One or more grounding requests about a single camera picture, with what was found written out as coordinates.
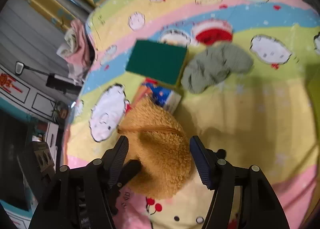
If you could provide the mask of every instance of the orange plush bag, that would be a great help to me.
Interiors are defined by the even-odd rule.
[[[190,176],[189,141],[181,125],[149,97],[127,113],[118,133],[129,139],[126,161],[140,160],[142,170],[128,186],[154,199],[170,198]]]

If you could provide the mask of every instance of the television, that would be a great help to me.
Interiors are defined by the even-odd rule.
[[[0,109],[0,199],[26,211],[28,204],[17,154],[24,150],[28,127],[28,122]]]

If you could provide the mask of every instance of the gray cloth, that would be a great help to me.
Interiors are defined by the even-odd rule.
[[[193,94],[222,82],[230,73],[247,73],[253,60],[243,49],[223,42],[197,54],[186,66],[181,79],[182,87]]]

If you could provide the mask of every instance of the bedsheet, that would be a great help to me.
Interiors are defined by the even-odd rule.
[[[232,42],[254,60],[252,70],[232,74],[199,95],[180,90],[174,116],[188,137],[198,135],[214,151],[225,149],[232,165],[258,165],[290,228],[298,228],[319,199],[314,191],[317,100],[310,100],[306,83],[320,64],[320,17],[302,0],[106,1],[86,24],[96,56],[65,131],[64,163],[71,168],[86,165],[117,141],[112,132],[116,123],[109,116],[122,118],[144,79],[125,72],[136,39],[187,46],[192,58],[211,44],[211,28],[223,29],[224,24],[232,26]],[[110,95],[110,112],[100,104],[105,95]],[[99,125],[109,132],[97,142],[94,129]],[[114,221],[118,229],[200,228],[212,194],[196,172],[171,199],[151,199],[123,188]],[[238,200],[235,190],[231,220]]]

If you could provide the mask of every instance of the zipper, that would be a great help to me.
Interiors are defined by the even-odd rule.
[[[118,126],[117,129],[119,134],[124,134],[125,132],[162,132],[162,133],[174,133],[180,137],[183,137],[183,133],[175,128],[170,128],[166,126],[149,126],[140,128],[125,128]]]

